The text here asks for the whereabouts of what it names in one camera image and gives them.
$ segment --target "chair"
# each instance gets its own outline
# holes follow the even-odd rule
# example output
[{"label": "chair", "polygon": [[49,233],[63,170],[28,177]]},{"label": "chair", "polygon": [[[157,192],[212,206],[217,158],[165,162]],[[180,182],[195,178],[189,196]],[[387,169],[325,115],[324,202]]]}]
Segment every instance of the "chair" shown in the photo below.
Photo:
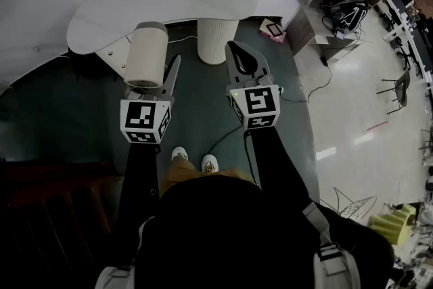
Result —
[{"label": "chair", "polygon": [[388,114],[392,114],[404,108],[407,105],[406,90],[409,87],[409,83],[411,82],[411,75],[409,74],[409,71],[406,70],[405,73],[398,80],[382,80],[382,81],[394,82],[394,87],[385,89],[384,91],[380,91],[376,94],[382,94],[385,93],[386,91],[394,91],[396,93],[397,98],[394,99],[393,101],[395,102],[396,100],[398,100],[398,105],[400,106],[397,110],[388,112]]},{"label": "chair", "polygon": [[395,21],[393,19],[389,18],[388,14],[380,14],[379,17],[385,21],[385,23],[386,23],[386,30],[388,32],[394,30]]}]

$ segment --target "small box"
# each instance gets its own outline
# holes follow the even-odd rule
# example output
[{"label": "small box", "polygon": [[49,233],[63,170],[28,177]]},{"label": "small box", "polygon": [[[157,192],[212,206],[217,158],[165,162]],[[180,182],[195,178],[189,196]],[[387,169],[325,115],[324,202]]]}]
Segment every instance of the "small box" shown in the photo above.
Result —
[{"label": "small box", "polygon": [[277,85],[232,89],[230,101],[245,130],[272,127],[278,120]]},{"label": "small box", "polygon": [[120,130],[128,142],[161,143],[170,119],[170,102],[120,101]]}]

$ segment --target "white table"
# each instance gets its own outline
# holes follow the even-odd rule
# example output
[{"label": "white table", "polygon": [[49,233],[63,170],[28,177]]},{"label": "white table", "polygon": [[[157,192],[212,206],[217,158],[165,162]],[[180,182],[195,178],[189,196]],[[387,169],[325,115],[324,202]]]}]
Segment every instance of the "white table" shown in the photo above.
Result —
[{"label": "white table", "polygon": [[424,82],[432,83],[433,82],[432,75],[431,75],[430,71],[426,71],[424,69],[425,68],[424,63],[422,62],[421,56],[419,55],[419,52],[417,50],[417,46],[416,46],[415,42],[413,41],[413,37],[411,34],[411,27],[408,25],[406,19],[404,19],[401,16],[400,11],[398,10],[397,6],[392,2],[392,0],[386,0],[386,1],[390,5],[390,7],[397,13],[397,16],[400,18],[401,25],[398,26],[397,28],[395,28],[392,32],[389,32],[387,35],[385,35],[384,40],[388,40],[390,37],[393,37],[394,34],[396,34],[398,31],[400,31],[404,28],[405,29],[404,33],[407,37],[407,40],[411,44],[413,53],[415,54],[415,59],[419,63],[419,66],[421,66],[421,73],[422,73],[422,77],[424,79]]},{"label": "white table", "polygon": [[251,16],[256,5],[257,0],[85,0],[69,23],[67,40],[75,53],[96,52],[123,76],[126,36],[138,23],[198,19],[199,56],[208,64],[220,64],[238,21]]}]

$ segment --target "dark gray carpet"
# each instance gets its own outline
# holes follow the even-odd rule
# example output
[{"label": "dark gray carpet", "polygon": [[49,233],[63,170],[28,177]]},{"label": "dark gray carpet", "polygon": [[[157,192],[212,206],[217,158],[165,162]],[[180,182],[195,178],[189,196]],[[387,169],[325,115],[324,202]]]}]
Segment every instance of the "dark gray carpet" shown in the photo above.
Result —
[{"label": "dark gray carpet", "polygon": [[[196,27],[172,29],[169,34],[170,40],[182,39],[195,35]],[[235,40],[253,46],[266,57],[275,82],[284,87],[286,98],[304,98],[287,43],[281,45],[262,36],[258,24],[253,22],[241,22]],[[164,135],[162,153],[158,155],[160,179],[175,146],[183,146],[191,162],[200,169],[201,159],[213,143],[240,125],[225,97],[228,83],[225,64],[209,66],[201,62],[195,39],[169,44],[167,59],[176,53],[181,54],[182,62],[174,92],[173,118]],[[99,79],[81,77],[76,81],[66,58],[36,69],[0,97],[0,157],[7,161],[113,160],[123,173],[129,150],[119,130],[123,91],[122,79],[114,82],[111,74]],[[277,129],[311,196],[318,199],[307,105],[281,100]],[[251,143],[248,147],[252,155]],[[213,154],[220,169],[236,166],[250,172],[242,130],[220,143]]]}]

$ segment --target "white cylindrical container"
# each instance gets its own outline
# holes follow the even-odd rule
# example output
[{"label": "white cylindrical container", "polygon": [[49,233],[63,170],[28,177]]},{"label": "white cylindrical container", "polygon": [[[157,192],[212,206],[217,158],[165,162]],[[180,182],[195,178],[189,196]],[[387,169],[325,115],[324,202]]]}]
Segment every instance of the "white cylindrical container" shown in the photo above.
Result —
[{"label": "white cylindrical container", "polygon": [[200,59],[210,65],[225,62],[225,44],[235,38],[239,21],[197,20],[197,50]]},{"label": "white cylindrical container", "polygon": [[168,33],[159,22],[140,23],[129,46],[124,81],[141,88],[158,88],[164,83]]}]

